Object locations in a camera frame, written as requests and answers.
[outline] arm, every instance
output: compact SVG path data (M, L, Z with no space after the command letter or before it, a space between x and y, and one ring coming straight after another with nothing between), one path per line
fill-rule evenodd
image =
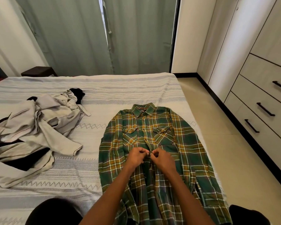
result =
M131 149L120 174L88 211L79 225L113 224L116 212L119 209L120 200L130 176L134 172L135 168L143 163L143 159L147 155L149 155L149 151L142 147L134 147Z
M157 148L152 151L150 157L171 183L186 223L191 225L214 225L214 222L202 208L200 202L191 194L177 173L175 161L172 156L161 148Z

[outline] black pants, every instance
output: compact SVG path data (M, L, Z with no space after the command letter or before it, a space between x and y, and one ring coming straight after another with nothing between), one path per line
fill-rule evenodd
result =
M270 225L269 220L255 210L231 205L229 212L234 225ZM82 216L78 213L74 204L65 199L52 198L37 206L31 212L25 225L78 225L81 220Z

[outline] bed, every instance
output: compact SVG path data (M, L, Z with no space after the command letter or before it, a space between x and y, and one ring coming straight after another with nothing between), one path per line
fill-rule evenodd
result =
M179 82L174 74L165 72L145 75L9 77L0 82L0 119L10 114L15 103L31 96L57 94L70 88L84 91L82 105L91 113L90 117L84 116L69 135L71 140L83 144L82 150L75 157L54 153L52 169L10 189L0 187L0 224L25 224L37 205L56 196L75 202L85 214L102 195L98 173L101 137L115 114L119 110L131 109L133 104L153 102L155 106L171 108L195 129L206 149L201 130ZM218 177L217 181L223 192Z

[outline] hand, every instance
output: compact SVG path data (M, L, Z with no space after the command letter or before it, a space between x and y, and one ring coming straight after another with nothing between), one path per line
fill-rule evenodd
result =
M150 157L167 178L177 173L175 161L167 151L159 147L152 151Z
M133 172L135 168L143 163L143 159L148 156L149 153L149 150L143 147L134 147L130 150L125 165L131 169L131 172Z

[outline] green plaid shirt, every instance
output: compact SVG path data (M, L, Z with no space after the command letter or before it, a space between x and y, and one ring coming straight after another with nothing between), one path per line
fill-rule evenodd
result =
M161 147L216 224L231 223L213 168L197 134L179 115L153 103L119 111L109 122L99 148L103 192L120 173L129 151ZM169 181L149 157L136 168L126 186L115 224L183 224L182 212Z

